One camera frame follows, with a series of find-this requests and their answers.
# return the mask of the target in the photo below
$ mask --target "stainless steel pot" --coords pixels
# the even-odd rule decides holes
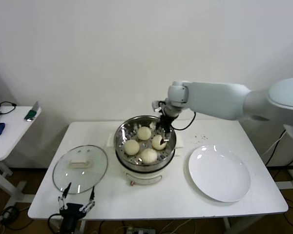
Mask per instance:
[[[120,163],[127,169],[136,173],[153,173],[166,167],[172,160],[175,154],[176,146],[176,134],[171,130],[171,137],[167,146],[163,150],[157,150],[157,161],[145,165],[140,159],[140,153],[146,148],[152,148],[152,139],[156,135],[162,135],[163,129],[155,129],[156,123],[159,121],[155,116],[137,116],[124,122],[117,129],[114,136],[114,148],[116,150],[116,156]],[[137,135],[138,129],[146,126],[152,131],[152,136],[149,140],[139,140]],[[138,154],[134,156],[128,156],[124,151],[124,143],[127,140],[136,140],[140,145]]]

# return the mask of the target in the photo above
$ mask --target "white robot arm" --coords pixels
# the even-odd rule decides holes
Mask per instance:
[[[162,110],[169,125],[187,108],[228,120],[271,120],[283,124],[293,138],[293,78],[261,91],[251,91],[241,84],[176,81],[165,101],[153,102],[153,109]]]

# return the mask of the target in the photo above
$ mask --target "small white table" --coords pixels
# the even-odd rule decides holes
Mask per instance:
[[[271,178],[264,163],[237,121],[196,120],[185,131],[179,132],[184,142],[183,156],[175,156],[168,165],[166,176],[148,186],[130,186],[121,172],[115,150],[107,147],[109,134],[114,133],[122,121],[73,122],[45,174],[28,211],[33,219],[47,219],[59,212],[57,197],[62,193],[52,182],[52,172],[67,151],[81,145],[102,147],[108,157],[108,168],[102,181],[95,188],[96,205],[85,220],[124,219],[176,219],[264,215],[285,212],[288,205]],[[188,120],[175,121],[177,128]],[[205,144],[223,144],[244,161],[251,175],[251,188],[240,201],[224,203],[213,200],[191,182],[187,176],[187,161],[191,152]],[[85,204],[90,191],[68,195],[66,201]],[[258,216],[242,219],[227,233],[238,233]]]
[[[10,111],[11,108],[9,106],[2,106],[0,107],[0,111],[5,113]],[[24,117],[31,108],[31,106],[17,106],[11,113],[1,115],[0,117],[0,122],[5,123],[5,128],[0,135],[0,170],[3,172],[2,175],[0,174],[0,187],[11,196],[6,207],[14,205],[16,202],[30,203],[34,198],[34,195],[24,195],[22,193],[26,181],[19,182],[17,187],[15,187],[5,179],[6,176],[12,175],[12,171],[1,162],[9,156],[21,137],[34,122],[24,120]]]

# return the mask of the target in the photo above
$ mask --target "steamed bun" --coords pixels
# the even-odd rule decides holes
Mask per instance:
[[[151,164],[156,162],[157,153],[154,149],[145,149],[141,153],[141,160],[144,164]]]
[[[124,150],[125,153],[132,156],[138,153],[140,149],[139,143],[135,140],[128,140],[125,142]]]
[[[163,144],[161,144],[161,140],[162,140],[162,136],[161,135],[156,135],[153,140],[152,140],[152,147],[156,150],[162,150],[166,147],[167,142],[164,142]]]
[[[152,135],[151,129],[148,127],[141,127],[137,132],[137,136],[140,140],[148,140]]]

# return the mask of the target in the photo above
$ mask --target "floor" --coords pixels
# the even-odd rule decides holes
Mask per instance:
[[[274,176],[277,171],[271,171],[271,175]],[[14,174],[8,178],[8,180],[17,185],[20,180],[27,180],[28,183],[24,189],[26,194],[34,194],[44,176],[44,172],[29,172],[29,171],[14,171]],[[281,171],[277,177],[276,181],[290,180],[290,176],[286,171]],[[293,190],[282,191],[285,198],[293,201]],[[0,189],[0,211],[4,208],[5,203],[8,201],[9,196]],[[19,209],[23,209],[29,206],[29,204],[17,204]],[[293,224],[293,209],[289,209],[286,216]],[[230,222],[234,224],[239,218],[231,218]],[[149,221],[105,221],[101,225],[100,234],[123,234],[125,230],[120,228],[122,226],[133,226],[133,227],[152,227],[156,229],[156,233],[160,231],[171,222],[172,220],[149,220]],[[161,234],[172,232],[178,225],[182,224],[186,220],[175,220],[171,225],[164,229]],[[12,228],[20,228],[30,222],[27,217],[27,211],[21,212],[19,218],[10,225]],[[101,221],[91,221],[87,222],[85,227],[85,234],[96,234],[99,230],[99,225]],[[180,227],[176,233],[178,234],[221,234],[225,230],[223,220],[221,218],[213,219],[193,219]],[[6,234],[48,234],[51,233],[48,229],[46,221],[35,220],[32,224],[21,231],[11,231],[5,229]],[[247,230],[244,230],[242,234],[293,234],[293,227],[288,224],[283,216],[283,214],[272,214],[267,215]]]

